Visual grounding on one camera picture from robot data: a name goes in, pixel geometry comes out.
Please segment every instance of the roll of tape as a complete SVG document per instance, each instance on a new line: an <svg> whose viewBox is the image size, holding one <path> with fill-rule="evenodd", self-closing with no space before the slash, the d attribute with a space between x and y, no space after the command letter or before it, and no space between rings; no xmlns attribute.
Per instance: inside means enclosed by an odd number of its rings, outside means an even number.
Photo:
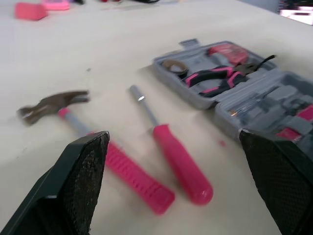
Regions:
<svg viewBox="0 0 313 235"><path fill-rule="evenodd" d="M165 60L162 63L162 66L169 72L175 73L181 79L184 79L189 71L188 67L183 62L177 60ZM180 70L173 70L173 66L179 68Z"/></svg>

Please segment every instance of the pink and black pliers handle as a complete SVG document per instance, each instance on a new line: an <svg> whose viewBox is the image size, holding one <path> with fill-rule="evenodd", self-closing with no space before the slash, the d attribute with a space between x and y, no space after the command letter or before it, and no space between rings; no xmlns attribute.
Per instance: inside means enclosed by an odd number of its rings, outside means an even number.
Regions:
<svg viewBox="0 0 313 235"><path fill-rule="evenodd" d="M213 87L199 93L204 97L214 97L227 90L234 88L241 82L246 82L247 78L239 71L234 71L234 68L227 66L219 66L212 70L202 70L192 74L184 79L188 87L192 87L207 80L221 79L220 86Z"/></svg>

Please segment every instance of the pliers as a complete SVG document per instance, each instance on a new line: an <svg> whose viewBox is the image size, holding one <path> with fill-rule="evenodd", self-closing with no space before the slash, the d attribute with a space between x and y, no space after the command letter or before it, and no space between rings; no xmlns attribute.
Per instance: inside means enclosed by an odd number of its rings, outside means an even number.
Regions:
<svg viewBox="0 0 313 235"><path fill-rule="evenodd" d="M220 86L199 93L204 97L214 97L234 88L241 82L246 82L248 80L246 75L257 71L266 61L273 58L275 55L266 58L260 64L237 64L235 67L218 66L212 70L202 70L183 79L183 81L188 87L192 87L206 80L222 79Z"/></svg>
<svg viewBox="0 0 313 235"><path fill-rule="evenodd" d="M214 97L221 94L231 88L234 88L241 82L246 82L247 78L239 71L235 71L235 68L227 66L218 66L212 70L202 70L192 74L183 81L188 87L197 85L200 82L221 79L222 83L218 87L213 87L199 93L204 97Z"/></svg>

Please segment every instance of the pink hammer handle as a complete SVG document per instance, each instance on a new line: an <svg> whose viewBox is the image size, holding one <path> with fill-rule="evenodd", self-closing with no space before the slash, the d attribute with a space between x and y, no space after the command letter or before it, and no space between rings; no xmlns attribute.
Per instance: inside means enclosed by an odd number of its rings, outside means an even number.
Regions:
<svg viewBox="0 0 313 235"><path fill-rule="evenodd" d="M211 184L184 146L171 133L168 125L156 126L153 130L153 137L190 200L198 205L209 203L213 197Z"/></svg>
<svg viewBox="0 0 313 235"><path fill-rule="evenodd" d="M173 203L174 193L144 172L112 141L108 145L105 165L127 183L156 214L165 213Z"/></svg>

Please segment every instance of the screwdriver tip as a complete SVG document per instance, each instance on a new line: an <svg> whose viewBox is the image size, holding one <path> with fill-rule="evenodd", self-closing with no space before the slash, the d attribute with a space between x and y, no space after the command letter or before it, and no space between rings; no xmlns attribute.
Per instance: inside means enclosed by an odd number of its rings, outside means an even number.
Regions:
<svg viewBox="0 0 313 235"><path fill-rule="evenodd" d="M132 85L129 90L138 102L145 99L145 96L140 92L138 86Z"/></svg>

